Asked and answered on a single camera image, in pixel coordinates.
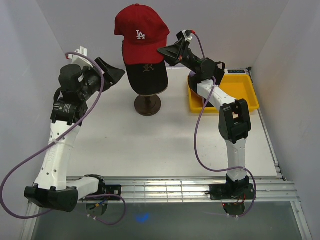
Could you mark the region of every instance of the plastic container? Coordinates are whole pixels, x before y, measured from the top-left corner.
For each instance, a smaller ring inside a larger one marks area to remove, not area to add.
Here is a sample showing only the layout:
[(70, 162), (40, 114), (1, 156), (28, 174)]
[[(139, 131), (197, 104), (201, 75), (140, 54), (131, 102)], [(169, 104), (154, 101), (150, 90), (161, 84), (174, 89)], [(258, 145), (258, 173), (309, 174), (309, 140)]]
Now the plastic container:
[[(191, 91), (187, 84), (190, 111), (195, 114), (201, 112), (203, 98)], [(259, 109), (258, 99), (252, 85), (251, 78), (247, 74), (225, 74), (220, 88), (235, 99), (245, 99), (249, 112)], [(215, 107), (206, 107), (204, 113), (218, 113)]]

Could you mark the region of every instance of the gray wall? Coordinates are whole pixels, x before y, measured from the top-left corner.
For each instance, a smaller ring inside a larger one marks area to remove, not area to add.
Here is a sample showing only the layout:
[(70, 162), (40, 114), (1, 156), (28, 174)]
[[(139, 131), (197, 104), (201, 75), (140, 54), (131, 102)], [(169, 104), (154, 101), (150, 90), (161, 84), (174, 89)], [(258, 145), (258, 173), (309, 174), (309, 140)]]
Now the gray wall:
[[(53, 95), (64, 54), (35, 0), (0, 0), (0, 181), (14, 166), (48, 144)], [(43, 155), (8, 180), (4, 200), (19, 215), (28, 201)], [(0, 207), (0, 239), (19, 239), (23, 220)]]
[(313, 239), (320, 239), (319, 44), (319, 0), (290, 0), (253, 67), (280, 167), (296, 183)]
[[(115, 17), (137, 0), (37, 0), (64, 51), (82, 45), (90, 56), (123, 67), (122, 36), (114, 36)], [(288, 0), (140, 0), (155, 9), (176, 34), (195, 30), (207, 57), (228, 68), (252, 66), (263, 49)], [(197, 40), (192, 50), (200, 55)]]

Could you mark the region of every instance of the red cap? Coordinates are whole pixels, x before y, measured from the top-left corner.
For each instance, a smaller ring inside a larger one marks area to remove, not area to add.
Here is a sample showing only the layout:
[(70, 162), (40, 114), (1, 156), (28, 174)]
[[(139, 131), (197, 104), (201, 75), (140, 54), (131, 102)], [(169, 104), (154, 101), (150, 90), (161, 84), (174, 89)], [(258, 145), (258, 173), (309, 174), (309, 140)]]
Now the red cap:
[(157, 49), (167, 46), (170, 31), (149, 6), (134, 4), (115, 18), (114, 35), (124, 36), (123, 59), (127, 65), (158, 64), (164, 56)]

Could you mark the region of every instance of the red cap brim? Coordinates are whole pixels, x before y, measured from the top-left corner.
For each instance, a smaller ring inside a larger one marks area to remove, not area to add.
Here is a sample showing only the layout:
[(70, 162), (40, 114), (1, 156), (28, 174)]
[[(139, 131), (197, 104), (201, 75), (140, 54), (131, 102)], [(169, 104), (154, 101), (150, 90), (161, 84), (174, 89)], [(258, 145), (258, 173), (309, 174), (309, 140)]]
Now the red cap brim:
[(123, 59), (127, 65), (135, 64), (158, 64), (162, 62), (165, 57), (158, 52), (158, 48), (167, 46), (167, 38), (161, 41), (138, 45), (132, 44), (128, 40), (123, 41)]

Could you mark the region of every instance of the hat stand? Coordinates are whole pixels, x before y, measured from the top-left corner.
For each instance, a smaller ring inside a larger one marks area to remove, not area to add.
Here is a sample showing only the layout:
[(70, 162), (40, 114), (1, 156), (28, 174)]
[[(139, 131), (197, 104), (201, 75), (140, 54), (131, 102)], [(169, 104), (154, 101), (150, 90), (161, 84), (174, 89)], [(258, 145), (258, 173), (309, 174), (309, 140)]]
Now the hat stand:
[(142, 116), (153, 116), (160, 111), (160, 97), (158, 95), (138, 96), (134, 101), (134, 108)]

